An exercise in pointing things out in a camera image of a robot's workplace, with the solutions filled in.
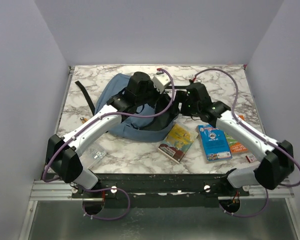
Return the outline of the blue backpack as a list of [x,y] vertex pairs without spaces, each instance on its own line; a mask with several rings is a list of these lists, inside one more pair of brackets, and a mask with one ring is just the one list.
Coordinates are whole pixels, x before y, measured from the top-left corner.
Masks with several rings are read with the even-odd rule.
[[[122,73],[115,75],[108,82],[95,104],[92,102],[86,88],[79,81],[76,81],[75,84],[83,92],[92,114],[96,115],[110,97],[118,94],[121,90],[128,86],[129,80],[129,75]],[[152,116],[161,112],[169,102],[170,97],[167,96],[161,98],[154,108],[147,104],[145,106],[140,106],[137,108],[135,117],[123,116],[122,118],[124,121],[108,130],[108,132],[117,137],[137,142],[160,142],[170,132],[174,125],[174,120],[179,116],[179,106],[171,105],[166,112],[156,117],[144,118],[144,116]]]

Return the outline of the yellow Brideshead Revisited book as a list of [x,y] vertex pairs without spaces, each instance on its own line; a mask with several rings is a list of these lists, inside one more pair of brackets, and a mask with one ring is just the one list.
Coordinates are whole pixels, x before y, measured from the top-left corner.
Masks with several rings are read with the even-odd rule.
[[198,132],[196,130],[184,124],[175,123],[157,149],[163,155],[179,164],[197,137]]

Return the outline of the blue paperback book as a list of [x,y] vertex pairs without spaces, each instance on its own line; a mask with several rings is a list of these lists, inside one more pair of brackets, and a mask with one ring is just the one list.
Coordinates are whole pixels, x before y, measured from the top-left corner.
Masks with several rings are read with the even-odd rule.
[[198,125],[197,130],[208,162],[232,158],[230,147],[222,130],[207,123]]

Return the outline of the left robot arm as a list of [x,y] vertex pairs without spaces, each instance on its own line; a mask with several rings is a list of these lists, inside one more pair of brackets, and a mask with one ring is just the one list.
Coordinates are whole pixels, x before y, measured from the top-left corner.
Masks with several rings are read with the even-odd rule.
[[42,179],[48,183],[47,172],[52,169],[57,179],[80,185],[89,197],[97,197],[99,178],[80,157],[106,132],[138,142],[163,140],[179,115],[175,95],[166,92],[168,86],[175,86],[173,78],[162,68],[153,77],[140,71],[117,74],[101,93],[92,118],[62,137],[49,138]]

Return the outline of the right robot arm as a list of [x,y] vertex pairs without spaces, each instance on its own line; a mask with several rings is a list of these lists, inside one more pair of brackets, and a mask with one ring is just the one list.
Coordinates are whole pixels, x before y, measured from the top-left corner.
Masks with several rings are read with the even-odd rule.
[[228,171],[220,183],[220,191],[224,195],[231,196],[243,186],[261,185],[267,190],[274,190],[294,171],[291,143],[286,140],[278,142],[260,131],[253,135],[253,127],[243,123],[228,105],[211,100],[204,84],[196,82],[185,90],[177,90],[174,103],[181,106],[183,116],[199,117],[201,121],[224,131],[243,144],[260,162],[258,167]]

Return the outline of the orange Treehouse book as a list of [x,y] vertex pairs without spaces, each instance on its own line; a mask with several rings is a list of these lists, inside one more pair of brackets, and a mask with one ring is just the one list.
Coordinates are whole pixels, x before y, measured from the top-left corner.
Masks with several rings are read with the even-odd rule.
[[242,154],[247,153],[249,150],[240,142],[235,140],[232,136],[230,136],[228,133],[224,132],[225,138],[227,140],[230,152],[234,154]]

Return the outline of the yellow utility knife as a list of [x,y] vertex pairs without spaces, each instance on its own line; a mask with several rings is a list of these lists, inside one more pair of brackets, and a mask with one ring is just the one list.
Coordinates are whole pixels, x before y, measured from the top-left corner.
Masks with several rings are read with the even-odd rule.
[[88,121],[88,119],[85,118],[85,117],[81,117],[80,120],[81,120],[81,122],[82,122],[83,124],[86,123],[86,122]]

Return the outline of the clear plastic box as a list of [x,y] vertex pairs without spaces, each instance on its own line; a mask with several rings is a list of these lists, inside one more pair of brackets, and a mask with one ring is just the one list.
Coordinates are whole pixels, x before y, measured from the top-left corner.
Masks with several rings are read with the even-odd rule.
[[97,165],[105,156],[106,150],[97,142],[89,146],[81,156],[81,162],[87,169],[92,169]]

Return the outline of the red white eraser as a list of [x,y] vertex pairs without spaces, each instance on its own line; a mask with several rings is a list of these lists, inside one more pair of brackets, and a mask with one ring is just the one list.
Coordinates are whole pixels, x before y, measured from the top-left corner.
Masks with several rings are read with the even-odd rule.
[[253,154],[248,154],[245,157],[249,163],[253,163],[253,162],[257,161],[257,158]]

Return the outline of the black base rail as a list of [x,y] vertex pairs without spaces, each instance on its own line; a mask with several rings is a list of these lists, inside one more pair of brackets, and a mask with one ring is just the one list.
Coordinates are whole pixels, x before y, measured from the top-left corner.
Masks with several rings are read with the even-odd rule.
[[248,190],[223,184],[222,174],[100,173],[96,189],[88,192],[72,186],[71,200],[82,200],[89,208],[217,208],[220,199],[247,197]]

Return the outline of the aluminium frame rail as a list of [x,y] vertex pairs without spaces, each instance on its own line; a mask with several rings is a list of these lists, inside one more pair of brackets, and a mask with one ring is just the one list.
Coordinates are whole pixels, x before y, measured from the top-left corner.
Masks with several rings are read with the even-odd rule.
[[[223,66],[233,74],[248,103],[239,107],[240,114],[258,130],[263,128],[241,66]],[[117,73],[131,75],[136,71],[149,74],[154,66],[118,66],[106,73],[106,67],[76,66],[70,90],[65,102],[58,134],[65,134],[79,126],[79,110],[84,105],[75,80],[88,87],[93,101],[100,96],[108,81]],[[213,98],[223,97],[232,104],[234,87],[224,74],[212,71],[200,78],[212,91]],[[105,148],[107,155],[92,170],[97,173],[133,174],[201,174],[225,173],[231,167],[248,167],[244,154],[232,160],[208,163],[203,148],[197,139],[183,159],[177,164],[157,151],[158,142],[145,143],[117,137],[110,133],[101,136],[97,143]],[[298,236],[284,197],[293,191],[279,188],[269,191],[270,200],[264,212],[252,218],[230,217],[219,208],[133,208],[124,218],[103,221],[83,217],[82,200],[70,199],[69,184],[55,181],[35,181],[30,200],[37,201],[29,240],[297,240]]]

